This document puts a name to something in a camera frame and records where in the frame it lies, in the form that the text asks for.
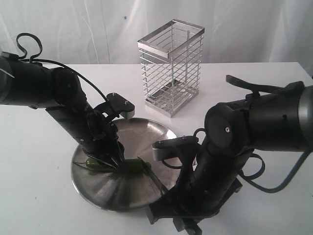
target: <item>wire basket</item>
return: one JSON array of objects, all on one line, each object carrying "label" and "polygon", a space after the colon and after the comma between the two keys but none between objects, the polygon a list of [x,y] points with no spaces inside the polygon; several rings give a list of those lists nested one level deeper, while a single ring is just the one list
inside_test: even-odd
[{"label": "wire basket", "polygon": [[148,106],[172,117],[199,93],[203,33],[172,20],[138,41]]}]

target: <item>white table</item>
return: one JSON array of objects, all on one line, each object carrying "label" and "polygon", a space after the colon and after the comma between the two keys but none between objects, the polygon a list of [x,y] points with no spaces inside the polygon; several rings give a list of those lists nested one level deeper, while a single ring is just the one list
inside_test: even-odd
[{"label": "white table", "polygon": [[[145,107],[140,65],[72,65],[105,94],[117,92],[136,106],[135,117],[163,123],[178,136],[203,127],[208,109],[221,101],[245,97],[249,91],[225,82],[231,74],[249,82],[285,86],[312,79],[298,63],[202,64],[200,93],[173,118]],[[91,105],[102,98],[82,82]],[[114,213],[86,202],[70,177],[77,143],[44,110],[0,106],[0,234],[3,235],[137,235],[177,234],[171,219],[151,226],[143,211]],[[256,182],[275,187],[287,175],[299,153],[262,152],[266,171]],[[250,159],[247,174],[258,170]],[[266,194],[243,182],[220,213],[202,221],[210,235],[313,234],[313,156],[287,188]]]}]

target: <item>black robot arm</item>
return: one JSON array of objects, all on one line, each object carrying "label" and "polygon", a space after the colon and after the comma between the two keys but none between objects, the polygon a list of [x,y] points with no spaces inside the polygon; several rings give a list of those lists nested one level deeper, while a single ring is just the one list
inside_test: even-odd
[{"label": "black robot arm", "polygon": [[35,60],[41,61],[27,63],[18,55],[1,54],[0,104],[45,108],[88,156],[117,168],[124,160],[124,147],[112,120],[119,114],[131,118],[134,105],[112,93],[92,108],[75,71],[66,66],[47,69]]},{"label": "black robot arm", "polygon": [[[182,162],[176,185],[149,205],[151,224],[160,218],[173,218],[178,231],[202,234],[197,223],[216,215],[242,184],[240,175],[256,188],[274,193],[282,190],[295,175],[313,148],[313,87],[295,82],[284,88],[250,84],[228,75],[226,81],[251,90],[243,100],[218,103],[208,110],[205,138],[198,144],[193,136],[154,143],[154,159],[178,156]],[[304,152],[286,180],[276,188],[264,188],[253,179],[265,170],[254,149]],[[242,168],[250,157],[262,160],[259,172],[245,176]],[[197,167],[193,170],[194,159]]]}]

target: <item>white curtain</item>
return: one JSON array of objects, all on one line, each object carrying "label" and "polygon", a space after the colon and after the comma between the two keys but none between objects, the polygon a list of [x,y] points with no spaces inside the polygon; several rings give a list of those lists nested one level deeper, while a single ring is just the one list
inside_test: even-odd
[{"label": "white curtain", "polygon": [[[205,27],[203,63],[297,61],[313,74],[313,0],[0,0],[0,50],[30,32],[41,58],[139,63],[137,40],[172,19]],[[30,54],[31,39],[21,42]]]}]

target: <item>round metal tray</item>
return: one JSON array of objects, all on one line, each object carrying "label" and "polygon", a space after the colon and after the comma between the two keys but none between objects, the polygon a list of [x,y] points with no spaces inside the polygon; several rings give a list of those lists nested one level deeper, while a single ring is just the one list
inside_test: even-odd
[{"label": "round metal tray", "polygon": [[[175,185],[179,170],[167,168],[162,162],[156,162],[152,156],[152,143],[159,140],[176,138],[176,135],[162,124],[144,119],[118,119],[119,141],[125,147],[125,159],[140,157],[151,164],[151,170],[170,189]],[[73,162],[85,162],[87,156],[78,146]],[[178,158],[167,161],[171,165],[180,165]],[[156,201],[160,191],[145,174],[123,175],[103,173],[83,169],[75,164],[71,166],[72,180],[76,190],[88,202],[104,210],[130,212],[143,209]]]}]

